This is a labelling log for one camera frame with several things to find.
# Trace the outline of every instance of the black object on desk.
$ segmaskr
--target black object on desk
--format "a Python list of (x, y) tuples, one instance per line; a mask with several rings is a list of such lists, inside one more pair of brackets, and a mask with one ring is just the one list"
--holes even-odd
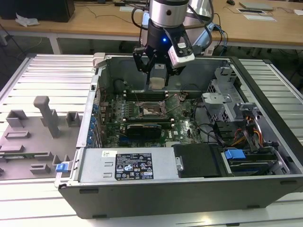
[(234, 1), (234, 0), (227, 0), (226, 3), (227, 3), (227, 4), (230, 4), (230, 5), (232, 5), (232, 6), (235, 5), (235, 1)]
[(75, 11), (73, 0), (0, 0), (2, 19), (26, 18), (68, 22)]

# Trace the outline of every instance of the blue release tab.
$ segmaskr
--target blue release tab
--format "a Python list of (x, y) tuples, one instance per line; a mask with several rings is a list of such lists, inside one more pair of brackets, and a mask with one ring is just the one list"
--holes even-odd
[(68, 172), (68, 164), (67, 163), (57, 164), (56, 172), (57, 173), (67, 173)]
[(231, 158), (232, 159), (244, 159), (244, 158), (246, 158), (243, 150), (240, 150), (240, 149), (228, 149), (224, 153), (225, 153), (225, 157), (227, 159), (231, 159)]

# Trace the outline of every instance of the capacitor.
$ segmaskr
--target capacitor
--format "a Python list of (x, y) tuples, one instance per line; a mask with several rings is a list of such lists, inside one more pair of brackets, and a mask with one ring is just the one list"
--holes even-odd
[(190, 132), (190, 129), (187, 131), (187, 137), (191, 137), (191, 132)]
[(91, 145), (93, 143), (93, 140), (92, 139), (87, 139), (86, 143)]

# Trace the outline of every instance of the wooden table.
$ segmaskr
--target wooden table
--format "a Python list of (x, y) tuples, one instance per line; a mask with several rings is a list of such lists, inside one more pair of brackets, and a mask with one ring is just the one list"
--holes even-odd
[[(141, 12), (135, 13), (137, 23), (142, 21), (142, 15)], [(29, 27), (23, 27), (14, 20), (0, 19), (0, 23), (10, 35), (48, 37), (54, 54), (62, 53), (58, 38), (137, 41), (140, 32), (131, 22), (131, 12), (120, 11), (120, 7), (113, 4), (75, 3), (75, 12), (68, 23), (39, 21), (40, 25)], [(0, 35), (5, 34), (0, 28)], [(2, 44), (6, 45), (5, 39), (2, 39)]]
[[(268, 0), (241, 1), (263, 2), (273, 8), (303, 9), (303, 3)], [(225, 0), (213, 0), (214, 10), (221, 17), (222, 28), (228, 33), (228, 46), (303, 49), (303, 16), (287, 13), (283, 9), (277, 8), (272, 12), (273, 18), (277, 22), (248, 20), (243, 14), (235, 14), (230, 11), (237, 12), (236, 8), (242, 8), (239, 0), (235, 0), (235, 2), (235, 6), (230, 6)], [(76, 10), (68, 23), (40, 21), (40, 25), (30, 27), (23, 27), (14, 20), (0, 19), (0, 23), (11, 35), (48, 37), (55, 54), (61, 53), (57, 38), (138, 40), (140, 29), (132, 23), (128, 23), (131, 22), (131, 12), (120, 11), (120, 7), (112, 4), (87, 7), (80, 3), (75, 5)], [(97, 16), (106, 16), (95, 18), (90, 10)], [(141, 20), (142, 13), (136, 13), (135, 21), (140, 22)], [(217, 16), (214, 17), (214, 22), (219, 23)], [(0, 34), (4, 35), (5, 32), (0, 30)], [(213, 40), (212, 47), (216, 46), (217, 41), (220, 40), (219, 32), (213, 32)]]
[[(243, 7), (241, 2), (260, 2), (266, 3), (273, 8), (273, 18), (277, 22), (248, 20), (243, 14), (235, 14), (238, 9)], [(220, 15), (221, 26), (228, 33), (228, 46), (246, 46), (260, 48), (279, 48), (279, 49), (303, 49), (303, 16), (287, 13), (281, 8), (303, 9), (303, 3), (269, 1), (269, 0), (235, 0), (234, 6), (228, 5), (224, 0), (213, 0), (214, 10)], [(218, 17), (215, 15), (214, 23), (219, 24)], [(213, 40), (220, 40), (220, 33), (213, 32)]]

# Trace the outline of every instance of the white paper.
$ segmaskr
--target white paper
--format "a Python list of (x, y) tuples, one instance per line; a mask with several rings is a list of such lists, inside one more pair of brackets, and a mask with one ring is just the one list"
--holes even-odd
[(273, 17), (263, 17), (263, 16), (256, 16), (256, 15), (243, 15), (248, 20), (263, 20), (263, 21), (276, 21)]
[(16, 22), (24, 27), (40, 24), (36, 18), (28, 19), (26, 17), (19, 16), (17, 13), (16, 16), (17, 16)]
[(303, 15), (303, 10), (294, 9), (294, 13), (296, 15), (302, 16)]

